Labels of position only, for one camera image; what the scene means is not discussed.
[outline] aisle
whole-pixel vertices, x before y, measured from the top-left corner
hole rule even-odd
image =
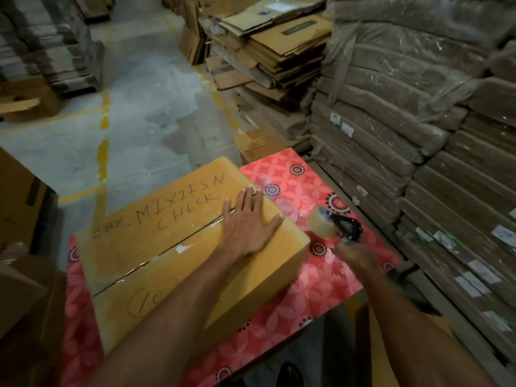
[[[235,119],[179,52],[182,27],[160,0],[117,0],[111,21],[90,26],[106,46],[104,92],[67,101],[52,120],[0,124],[2,148],[60,196],[60,268],[69,235],[94,216],[219,156],[241,164]]]

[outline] floral pattern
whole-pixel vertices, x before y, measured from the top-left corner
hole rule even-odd
[[[317,238],[306,227],[306,217],[316,205],[326,205],[339,213],[357,217],[300,156],[292,149],[286,149],[241,170],[307,232],[312,238],[311,252],[297,280],[185,374],[180,387],[213,386],[362,288],[350,268],[332,254],[330,247],[334,242]],[[278,192],[268,193],[268,186],[275,186],[269,188],[270,191],[277,187]],[[389,270],[399,262],[396,254],[369,228],[364,227],[362,239],[377,255],[383,270]],[[74,236],[70,238],[69,249],[61,386],[80,387],[102,362],[103,353]]]

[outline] person's left arm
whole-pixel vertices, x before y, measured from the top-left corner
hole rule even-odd
[[[233,264],[260,251],[283,221],[261,219],[263,195],[242,190],[235,212],[224,202],[223,236],[210,257],[182,281],[107,356],[87,387],[174,386],[196,345],[196,338],[222,289]]]

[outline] person's left hand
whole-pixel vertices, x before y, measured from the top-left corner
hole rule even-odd
[[[261,251],[285,218],[283,214],[278,214],[264,225],[261,220],[262,199],[263,194],[258,190],[253,206],[253,188],[249,186],[238,195],[232,214],[231,201],[227,199],[224,202],[223,238],[220,247],[235,260]]]

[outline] person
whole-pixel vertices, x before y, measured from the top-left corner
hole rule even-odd
[[[233,264],[262,250],[284,216],[264,224],[263,195],[251,187],[238,195],[235,211],[223,206],[220,244],[96,369],[88,387],[174,386]],[[405,300],[379,272],[364,245],[338,244],[334,254],[362,282],[380,325],[385,349],[400,386],[491,387],[476,360]]]

